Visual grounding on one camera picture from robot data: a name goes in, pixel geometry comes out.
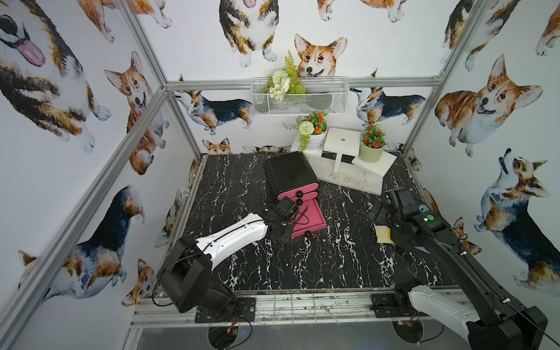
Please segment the green fern with white flowers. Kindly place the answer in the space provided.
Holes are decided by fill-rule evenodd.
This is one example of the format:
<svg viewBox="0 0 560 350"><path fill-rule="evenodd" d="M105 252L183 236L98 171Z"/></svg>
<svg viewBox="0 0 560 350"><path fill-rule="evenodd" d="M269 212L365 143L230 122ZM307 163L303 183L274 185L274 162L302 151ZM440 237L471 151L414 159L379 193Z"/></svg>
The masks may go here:
<svg viewBox="0 0 560 350"><path fill-rule="evenodd" d="M284 68L277 69L268 77L263 93L279 102L284 101L288 95L306 94L306 88L299 80L297 72L295 60L289 51L284 57Z"/></svg>

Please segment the black drawer cabinet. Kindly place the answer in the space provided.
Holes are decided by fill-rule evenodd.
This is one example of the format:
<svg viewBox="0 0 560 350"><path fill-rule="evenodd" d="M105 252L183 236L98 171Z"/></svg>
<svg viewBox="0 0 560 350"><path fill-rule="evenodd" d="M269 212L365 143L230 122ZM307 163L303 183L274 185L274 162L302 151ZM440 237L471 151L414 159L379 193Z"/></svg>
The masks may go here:
<svg viewBox="0 0 560 350"><path fill-rule="evenodd" d="M263 167L268 188L275 199L284 191L319 183L307 157L300 152L272 157Z"/></svg>

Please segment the green pot red flowers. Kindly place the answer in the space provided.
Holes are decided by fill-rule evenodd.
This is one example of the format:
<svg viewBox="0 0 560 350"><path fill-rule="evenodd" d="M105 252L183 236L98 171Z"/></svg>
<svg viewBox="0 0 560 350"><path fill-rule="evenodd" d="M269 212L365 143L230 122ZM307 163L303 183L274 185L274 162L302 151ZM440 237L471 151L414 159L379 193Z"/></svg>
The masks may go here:
<svg viewBox="0 0 560 350"><path fill-rule="evenodd" d="M385 136L379 125L370 123L361 134L358 158L366 163L379 161L386 147Z"/></svg>

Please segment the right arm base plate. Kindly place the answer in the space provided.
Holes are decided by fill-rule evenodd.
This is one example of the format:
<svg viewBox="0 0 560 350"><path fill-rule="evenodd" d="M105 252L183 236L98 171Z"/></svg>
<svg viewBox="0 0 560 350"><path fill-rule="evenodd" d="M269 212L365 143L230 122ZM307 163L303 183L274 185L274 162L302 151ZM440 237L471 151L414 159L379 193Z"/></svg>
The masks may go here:
<svg viewBox="0 0 560 350"><path fill-rule="evenodd" d="M401 291L374 293L370 296L370 309L377 318L411 317L416 310L411 306L408 296Z"/></svg>

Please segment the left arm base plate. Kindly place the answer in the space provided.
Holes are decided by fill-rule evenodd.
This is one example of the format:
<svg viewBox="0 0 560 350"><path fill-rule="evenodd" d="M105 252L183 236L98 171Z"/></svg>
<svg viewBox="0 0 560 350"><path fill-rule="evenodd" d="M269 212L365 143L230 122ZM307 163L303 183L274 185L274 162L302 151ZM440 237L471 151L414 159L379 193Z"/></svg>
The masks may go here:
<svg viewBox="0 0 560 350"><path fill-rule="evenodd" d="M255 321L256 298L242 297L226 306L223 311L198 306L195 315L195 324L230 322L246 320Z"/></svg>

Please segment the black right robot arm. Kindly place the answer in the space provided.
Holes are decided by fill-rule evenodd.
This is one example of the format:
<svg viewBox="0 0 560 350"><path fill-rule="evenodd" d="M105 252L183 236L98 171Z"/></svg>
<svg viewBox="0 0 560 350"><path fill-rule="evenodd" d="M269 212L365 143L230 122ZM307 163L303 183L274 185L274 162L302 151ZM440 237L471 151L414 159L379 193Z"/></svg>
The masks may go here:
<svg viewBox="0 0 560 350"><path fill-rule="evenodd" d="M385 216L377 242L387 240L409 252L427 252L463 291L471 307L437 293L418 279L399 284L398 306L431 316L468 342L471 349L538 349L548 320L536 306L525 307L484 269L462 245L452 226L414 198L412 189L382 195L378 212Z"/></svg>

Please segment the white wooden stand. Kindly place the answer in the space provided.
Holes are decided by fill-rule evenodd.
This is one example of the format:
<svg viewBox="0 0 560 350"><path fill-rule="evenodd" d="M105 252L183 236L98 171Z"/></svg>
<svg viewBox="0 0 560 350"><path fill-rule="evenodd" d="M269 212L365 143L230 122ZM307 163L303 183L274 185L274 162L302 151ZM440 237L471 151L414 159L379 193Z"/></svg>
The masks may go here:
<svg viewBox="0 0 560 350"><path fill-rule="evenodd" d="M397 157L382 151L374 163L359 159L360 133L341 128L328 128L311 135L303 152L318 179L373 195L383 193L384 176Z"/></svg>

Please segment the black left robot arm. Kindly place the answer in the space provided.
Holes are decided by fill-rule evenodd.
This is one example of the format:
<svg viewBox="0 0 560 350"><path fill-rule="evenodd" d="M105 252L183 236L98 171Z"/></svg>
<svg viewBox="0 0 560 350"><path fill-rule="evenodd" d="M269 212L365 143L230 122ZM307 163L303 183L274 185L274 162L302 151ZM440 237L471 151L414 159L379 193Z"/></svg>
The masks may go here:
<svg viewBox="0 0 560 350"><path fill-rule="evenodd" d="M268 239L288 242L295 227L299 207L283 198L272 207L250 213L237 223L209 236L192 239L183 236L173 245L156 275L178 312L204 308L222 321L239 314L237 297L212 276L221 262L245 246Z"/></svg>

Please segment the yellow sticky note pad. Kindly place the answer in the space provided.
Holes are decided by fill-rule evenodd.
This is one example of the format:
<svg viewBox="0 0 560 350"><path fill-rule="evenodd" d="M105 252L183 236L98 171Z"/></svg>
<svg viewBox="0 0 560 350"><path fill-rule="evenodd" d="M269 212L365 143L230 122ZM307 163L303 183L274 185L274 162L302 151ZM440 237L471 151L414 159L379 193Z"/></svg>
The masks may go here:
<svg viewBox="0 0 560 350"><path fill-rule="evenodd" d="M392 244L395 245L395 242L393 242L392 238L391 238L391 229L387 226L384 225L375 225L373 227L375 236L376 236L376 242L378 244Z"/></svg>

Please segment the white pot orange flowers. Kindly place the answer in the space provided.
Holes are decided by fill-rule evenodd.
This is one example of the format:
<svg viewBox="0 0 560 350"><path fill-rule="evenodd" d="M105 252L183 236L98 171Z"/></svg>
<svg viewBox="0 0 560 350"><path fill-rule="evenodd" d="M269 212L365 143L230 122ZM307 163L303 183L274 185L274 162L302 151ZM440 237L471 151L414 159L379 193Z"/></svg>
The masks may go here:
<svg viewBox="0 0 560 350"><path fill-rule="evenodd" d="M326 138L328 131L328 123L325 111L315 111L308 115L301 115L295 119L295 124L282 123L284 128L291 131L297 131L299 134L299 150L306 151L309 146L312 149L318 148Z"/></svg>

